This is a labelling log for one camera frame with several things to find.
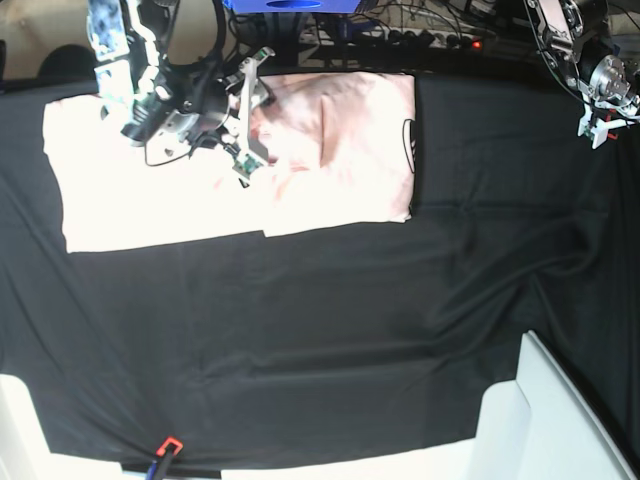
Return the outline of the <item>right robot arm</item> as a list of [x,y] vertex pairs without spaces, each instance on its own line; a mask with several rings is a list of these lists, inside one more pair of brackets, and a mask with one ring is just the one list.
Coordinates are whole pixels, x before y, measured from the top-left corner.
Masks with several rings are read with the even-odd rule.
[[187,65],[168,58],[179,4],[176,1],[91,1],[87,34],[96,57],[95,76],[121,134],[144,150],[150,166],[219,147],[234,171],[248,179],[267,165],[268,150],[251,134],[252,113],[272,99],[259,67],[274,51],[263,47],[229,70],[223,58],[226,15],[213,4],[219,27],[213,48]]

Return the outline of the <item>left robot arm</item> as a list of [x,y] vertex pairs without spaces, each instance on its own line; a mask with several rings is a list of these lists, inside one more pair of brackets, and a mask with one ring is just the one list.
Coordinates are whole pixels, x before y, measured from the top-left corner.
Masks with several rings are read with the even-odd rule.
[[639,122],[639,69],[620,57],[606,1],[528,0],[538,52],[554,80],[587,110]]

